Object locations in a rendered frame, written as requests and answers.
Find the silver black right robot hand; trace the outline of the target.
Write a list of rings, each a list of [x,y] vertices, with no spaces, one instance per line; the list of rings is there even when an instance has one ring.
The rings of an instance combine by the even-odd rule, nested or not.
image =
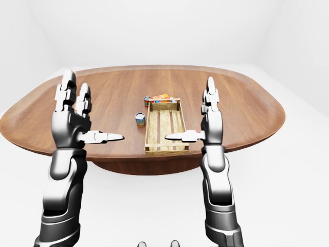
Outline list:
[[[210,76],[207,80],[207,87],[203,92],[201,131],[187,130],[183,133],[172,133],[166,135],[165,139],[181,140],[185,143],[194,143],[201,139],[204,145],[221,145],[223,140],[223,119],[221,111],[217,107],[219,101],[218,90],[215,87],[213,78]]]

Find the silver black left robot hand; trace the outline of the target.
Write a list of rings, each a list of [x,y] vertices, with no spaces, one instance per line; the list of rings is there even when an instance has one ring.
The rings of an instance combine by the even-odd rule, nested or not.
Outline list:
[[[99,144],[124,139],[121,134],[92,131],[89,112],[92,110],[91,91],[87,83],[82,84],[76,95],[76,75],[67,70],[58,84],[52,115],[51,131],[56,147],[83,148],[85,144]]]

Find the wooden slat tray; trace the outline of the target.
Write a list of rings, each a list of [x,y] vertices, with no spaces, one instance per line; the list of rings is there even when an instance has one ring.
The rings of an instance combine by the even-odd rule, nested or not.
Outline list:
[[[188,143],[165,139],[168,134],[186,131],[179,98],[151,99],[146,127],[144,148],[147,156],[185,155],[189,152]]]

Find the orange printed food box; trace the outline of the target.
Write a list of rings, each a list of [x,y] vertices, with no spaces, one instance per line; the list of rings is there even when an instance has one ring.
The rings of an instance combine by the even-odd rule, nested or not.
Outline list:
[[[170,100],[162,100],[162,99],[170,99],[170,96],[167,93],[165,93],[165,94],[156,95],[156,96],[151,97],[152,103],[171,102]]]

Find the round dark wooden table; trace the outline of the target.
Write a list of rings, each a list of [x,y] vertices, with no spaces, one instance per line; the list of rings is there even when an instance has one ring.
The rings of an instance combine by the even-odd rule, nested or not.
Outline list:
[[[179,98],[187,130],[201,131],[203,92],[211,76],[218,90],[223,119],[220,146],[232,152],[253,146],[275,134],[285,122],[282,106],[253,79],[226,69],[145,65],[88,69],[75,72],[77,91],[87,83],[91,90],[91,129],[114,132],[124,140],[85,146],[87,159],[99,167],[124,174],[162,175],[196,168],[202,157],[201,139],[189,144],[185,155],[147,156],[145,134],[148,108],[145,96],[167,93]],[[43,155],[56,146],[51,119],[55,93],[62,76],[50,79],[15,103],[1,118],[0,132],[13,144]],[[137,127],[135,114],[145,114]]]

